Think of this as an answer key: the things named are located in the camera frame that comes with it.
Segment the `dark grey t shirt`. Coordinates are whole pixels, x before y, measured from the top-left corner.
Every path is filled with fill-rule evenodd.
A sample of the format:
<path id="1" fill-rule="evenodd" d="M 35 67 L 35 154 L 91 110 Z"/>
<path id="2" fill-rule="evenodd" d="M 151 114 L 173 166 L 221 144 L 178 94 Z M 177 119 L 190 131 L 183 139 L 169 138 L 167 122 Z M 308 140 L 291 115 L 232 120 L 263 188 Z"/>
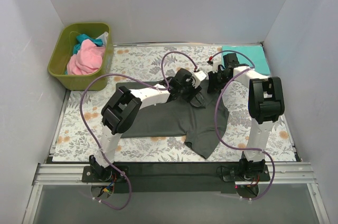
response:
<path id="1" fill-rule="evenodd" d="M 214 128 L 214 111 L 219 93 L 207 93 L 208 84 L 208 80 L 201 82 L 204 107 L 192 107 L 182 98 L 145 107 L 138 112 L 122 138 L 186 136 L 187 147 L 204 159 L 209 158 L 220 141 Z"/>

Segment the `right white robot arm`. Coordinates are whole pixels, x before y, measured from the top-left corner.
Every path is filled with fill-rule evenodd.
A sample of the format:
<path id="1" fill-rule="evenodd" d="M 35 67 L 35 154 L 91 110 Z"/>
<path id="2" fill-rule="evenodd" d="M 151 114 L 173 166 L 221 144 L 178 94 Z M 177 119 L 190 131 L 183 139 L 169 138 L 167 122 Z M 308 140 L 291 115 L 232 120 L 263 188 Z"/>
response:
<path id="1" fill-rule="evenodd" d="M 240 52 L 220 51 L 222 60 L 210 56 L 207 63 L 212 66 L 208 73 L 209 92 L 223 94 L 233 81 L 248 88 L 248 112 L 251 128 L 246 147 L 238 147 L 242 152 L 235 174 L 244 180 L 258 181 L 266 173 L 266 146 L 274 124 L 285 111 L 283 88 L 279 77 L 268 77 L 255 70 L 254 63 L 240 63 Z"/>

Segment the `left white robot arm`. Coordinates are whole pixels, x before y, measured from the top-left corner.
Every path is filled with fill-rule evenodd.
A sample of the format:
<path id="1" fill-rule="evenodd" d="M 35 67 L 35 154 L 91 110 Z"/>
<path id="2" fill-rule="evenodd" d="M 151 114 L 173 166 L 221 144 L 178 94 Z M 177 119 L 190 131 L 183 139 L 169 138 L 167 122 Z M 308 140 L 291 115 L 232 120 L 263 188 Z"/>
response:
<path id="1" fill-rule="evenodd" d="M 91 170 L 102 182 L 112 177 L 110 164 L 114 162 L 115 150 L 123 133 L 130 129 L 138 112 L 146 107 L 165 104 L 178 98 L 189 102 L 202 89 L 201 82 L 207 75 L 200 70 L 189 72 L 181 69 L 174 77 L 143 89 L 119 87 L 101 111 L 102 136 L 100 154 L 89 157 Z"/>

